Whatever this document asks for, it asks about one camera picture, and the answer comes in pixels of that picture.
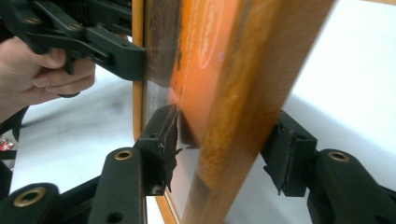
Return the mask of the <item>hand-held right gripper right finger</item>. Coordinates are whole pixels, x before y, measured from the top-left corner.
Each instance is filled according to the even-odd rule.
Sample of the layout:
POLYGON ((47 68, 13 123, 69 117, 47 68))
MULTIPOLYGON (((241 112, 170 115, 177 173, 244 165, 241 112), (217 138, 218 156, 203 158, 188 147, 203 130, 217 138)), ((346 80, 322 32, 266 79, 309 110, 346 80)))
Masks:
POLYGON ((282 111, 261 155, 278 192, 306 197, 312 224, 396 224, 396 192, 352 155, 318 140, 282 111))

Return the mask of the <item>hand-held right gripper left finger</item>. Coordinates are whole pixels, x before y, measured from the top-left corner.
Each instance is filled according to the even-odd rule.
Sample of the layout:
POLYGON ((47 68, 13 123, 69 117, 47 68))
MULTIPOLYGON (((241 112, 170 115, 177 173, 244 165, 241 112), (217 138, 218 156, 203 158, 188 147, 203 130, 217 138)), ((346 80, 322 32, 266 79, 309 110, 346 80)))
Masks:
POLYGON ((175 105, 158 108, 133 147, 106 156, 87 224, 148 224, 148 196, 162 196, 177 165, 175 105))

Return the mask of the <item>wooden picture frame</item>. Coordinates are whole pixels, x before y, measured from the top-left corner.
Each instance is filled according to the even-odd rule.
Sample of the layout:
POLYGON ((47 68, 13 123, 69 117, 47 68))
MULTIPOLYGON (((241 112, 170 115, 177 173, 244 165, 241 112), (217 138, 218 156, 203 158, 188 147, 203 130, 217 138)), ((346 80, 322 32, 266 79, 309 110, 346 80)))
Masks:
POLYGON ((133 130, 175 105, 177 167, 156 202, 164 224, 224 224, 335 0, 243 0, 235 15, 205 135, 179 144, 169 101, 183 0, 132 0, 132 35, 145 49, 134 84, 133 130))

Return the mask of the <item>orange printed card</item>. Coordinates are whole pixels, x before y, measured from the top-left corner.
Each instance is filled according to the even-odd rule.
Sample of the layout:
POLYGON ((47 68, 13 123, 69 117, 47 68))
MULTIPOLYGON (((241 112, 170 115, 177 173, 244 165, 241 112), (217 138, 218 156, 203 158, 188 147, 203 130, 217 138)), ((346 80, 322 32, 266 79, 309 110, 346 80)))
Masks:
POLYGON ((205 135, 236 11, 243 0, 183 0, 169 101, 180 110, 179 144, 205 135))

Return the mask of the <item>small red packet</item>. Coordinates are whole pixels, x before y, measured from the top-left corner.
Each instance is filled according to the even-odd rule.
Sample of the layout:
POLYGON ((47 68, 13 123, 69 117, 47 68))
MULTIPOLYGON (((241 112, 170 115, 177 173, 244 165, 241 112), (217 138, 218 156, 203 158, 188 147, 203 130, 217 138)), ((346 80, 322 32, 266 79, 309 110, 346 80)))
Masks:
POLYGON ((14 143, 9 139, 0 140, 0 151, 9 151, 15 147, 14 143))

